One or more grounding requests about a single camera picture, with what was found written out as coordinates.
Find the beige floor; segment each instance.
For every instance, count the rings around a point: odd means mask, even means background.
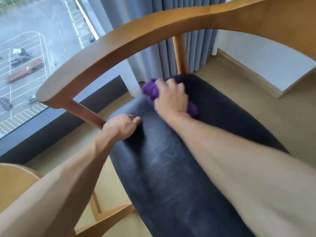
[[[260,87],[238,72],[235,67],[223,64],[217,57],[208,59],[197,73],[215,88],[238,103],[265,125],[297,158],[316,167],[316,78],[303,80],[281,99],[274,99]],[[122,96],[99,114],[107,118],[117,108],[131,100]],[[65,159],[80,151],[100,130],[83,124],[27,164],[46,174]],[[117,175],[107,160],[96,186],[96,194],[103,211],[130,203]],[[92,223],[88,206],[76,228]],[[151,236],[137,214],[116,224],[105,236]]]

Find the purple rag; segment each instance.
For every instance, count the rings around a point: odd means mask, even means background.
[[[157,79],[151,79],[143,86],[143,94],[147,95],[147,100],[149,103],[154,105],[154,100],[159,96],[159,90],[155,85]],[[198,108],[195,104],[189,101],[187,113],[192,117],[196,118],[198,116]]]

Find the hand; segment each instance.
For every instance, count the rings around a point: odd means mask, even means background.
[[[164,82],[156,80],[159,97],[155,99],[155,110],[165,122],[170,124],[171,119],[178,115],[187,115],[188,95],[184,91],[184,84],[176,84],[173,78]]]
[[[121,114],[106,122],[103,126],[102,133],[112,135],[115,142],[118,142],[130,137],[140,122],[140,117]]]

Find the sheer curtain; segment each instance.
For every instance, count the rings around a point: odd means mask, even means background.
[[[113,28],[154,12],[179,8],[223,3],[225,0],[81,0],[87,2],[95,19],[95,29],[102,27],[107,33]],[[211,53],[216,30],[198,30],[185,34],[189,72],[197,71]],[[151,78],[167,79],[177,74],[172,38],[164,40],[129,57],[124,62],[127,84],[148,81]]]

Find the window glass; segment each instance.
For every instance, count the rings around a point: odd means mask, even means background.
[[[1,138],[47,108],[38,88],[95,38],[75,0],[0,0],[0,33]]]

